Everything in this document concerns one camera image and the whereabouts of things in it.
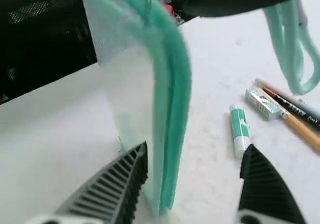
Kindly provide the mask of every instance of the white table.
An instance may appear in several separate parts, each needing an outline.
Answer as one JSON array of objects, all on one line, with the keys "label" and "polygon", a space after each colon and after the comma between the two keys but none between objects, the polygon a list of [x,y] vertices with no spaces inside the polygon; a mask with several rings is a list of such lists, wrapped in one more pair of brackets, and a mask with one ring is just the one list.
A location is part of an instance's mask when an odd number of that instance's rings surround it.
[{"label": "white table", "polygon": [[[320,47],[317,2],[304,0]],[[318,223],[320,156],[243,99],[256,77],[288,90],[262,12],[196,18],[181,30],[192,63],[192,99],[175,204],[157,223],[233,222],[242,187],[229,123],[233,103],[243,104],[253,143],[287,183],[307,223]],[[118,134],[99,75],[93,65],[0,106],[1,223],[54,211],[117,156]],[[318,103],[320,87],[303,98]],[[153,222],[141,198],[135,223]]]}]

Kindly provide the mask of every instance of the black marker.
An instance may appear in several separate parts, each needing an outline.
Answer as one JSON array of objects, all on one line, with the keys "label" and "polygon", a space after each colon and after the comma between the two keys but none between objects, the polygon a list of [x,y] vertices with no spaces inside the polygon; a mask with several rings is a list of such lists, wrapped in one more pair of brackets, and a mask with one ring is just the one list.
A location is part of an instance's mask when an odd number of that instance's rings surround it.
[{"label": "black marker", "polygon": [[276,100],[279,104],[285,107],[285,109],[288,110],[291,114],[309,123],[316,130],[320,130],[320,120],[317,117],[312,116],[310,113],[298,108],[296,105],[289,102],[282,96],[277,95],[275,92],[269,90],[268,88],[263,87],[263,90],[272,98],[274,98],[274,100]]}]

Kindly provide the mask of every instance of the red object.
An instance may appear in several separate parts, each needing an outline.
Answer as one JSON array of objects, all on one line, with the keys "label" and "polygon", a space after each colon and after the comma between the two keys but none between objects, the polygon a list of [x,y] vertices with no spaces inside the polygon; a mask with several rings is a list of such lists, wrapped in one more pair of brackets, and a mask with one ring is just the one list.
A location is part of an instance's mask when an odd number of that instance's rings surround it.
[{"label": "red object", "polygon": [[169,15],[175,16],[174,10],[171,5],[164,5],[166,9],[168,10]]}]

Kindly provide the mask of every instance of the white glue stick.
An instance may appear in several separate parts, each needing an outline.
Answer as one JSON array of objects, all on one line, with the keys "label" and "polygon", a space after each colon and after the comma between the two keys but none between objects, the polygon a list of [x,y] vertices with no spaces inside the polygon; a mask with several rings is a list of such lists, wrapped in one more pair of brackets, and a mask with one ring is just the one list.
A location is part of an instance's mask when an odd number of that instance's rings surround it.
[{"label": "white glue stick", "polygon": [[247,119],[244,110],[239,105],[230,106],[230,118],[232,125],[232,135],[234,137],[234,150],[237,158],[242,158],[245,150],[251,144]]}]

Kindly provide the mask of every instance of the mint green strap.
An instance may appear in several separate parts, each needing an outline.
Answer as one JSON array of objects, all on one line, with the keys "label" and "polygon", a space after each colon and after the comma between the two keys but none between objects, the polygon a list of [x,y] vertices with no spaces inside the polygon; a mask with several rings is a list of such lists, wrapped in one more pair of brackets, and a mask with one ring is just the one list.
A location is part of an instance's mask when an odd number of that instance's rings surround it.
[{"label": "mint green strap", "polygon": [[[281,70],[292,93],[298,95],[311,91],[320,81],[319,53],[310,38],[307,24],[302,23],[301,11],[299,0],[289,0],[264,9]],[[305,84],[301,83],[304,75],[302,46],[314,65],[314,73]]]}]

